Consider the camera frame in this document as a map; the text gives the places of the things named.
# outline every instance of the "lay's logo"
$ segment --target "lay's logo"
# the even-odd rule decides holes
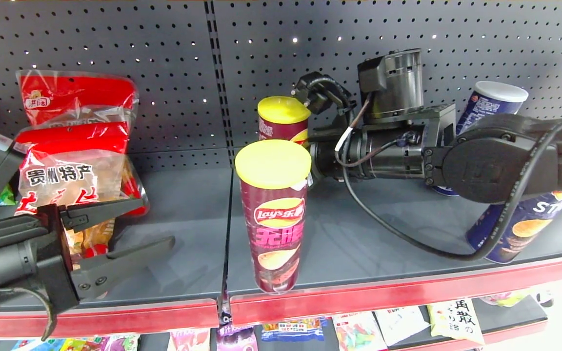
[[[282,229],[292,227],[303,219],[305,199],[284,197],[265,202],[254,211],[257,224],[268,228]]]

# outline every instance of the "white lid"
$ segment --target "white lid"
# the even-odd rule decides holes
[[[474,90],[486,96],[504,102],[524,102],[528,98],[528,91],[521,87],[511,86],[501,82],[481,80],[474,86]]]

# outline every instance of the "red shelf edge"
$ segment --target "red shelf edge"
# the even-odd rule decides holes
[[[134,305],[131,309],[85,309],[58,316],[53,338],[89,337],[118,333],[159,333],[169,329],[216,328],[218,308],[212,299],[196,304]],[[47,315],[0,313],[0,338],[36,338],[42,335]]]
[[[233,323],[251,325],[342,312],[374,311],[478,297],[562,280],[562,258],[430,277],[230,298]]]
[[[503,331],[494,331],[493,333],[482,334],[484,342],[487,345],[495,344],[497,342],[510,340],[512,338],[523,337],[534,333],[540,333],[546,329],[548,320],[542,322],[535,322],[531,324],[521,325],[505,329]],[[481,347],[475,342],[470,340],[448,340],[444,342],[437,342],[434,344],[419,345],[415,347],[407,347],[406,349],[394,349],[393,351],[465,351]]]

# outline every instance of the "white snack bag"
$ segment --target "white snack bag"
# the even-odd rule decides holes
[[[426,305],[431,317],[431,336],[443,335],[484,345],[478,317],[470,298]]]
[[[342,313],[331,318],[340,351],[387,350],[372,312]]]
[[[423,331],[430,326],[417,306],[374,311],[385,343],[397,342]]]

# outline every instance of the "yellow snack bag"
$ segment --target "yellow snack bag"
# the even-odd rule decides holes
[[[484,345],[482,331],[470,298],[426,305],[431,317],[431,336],[443,335]]]

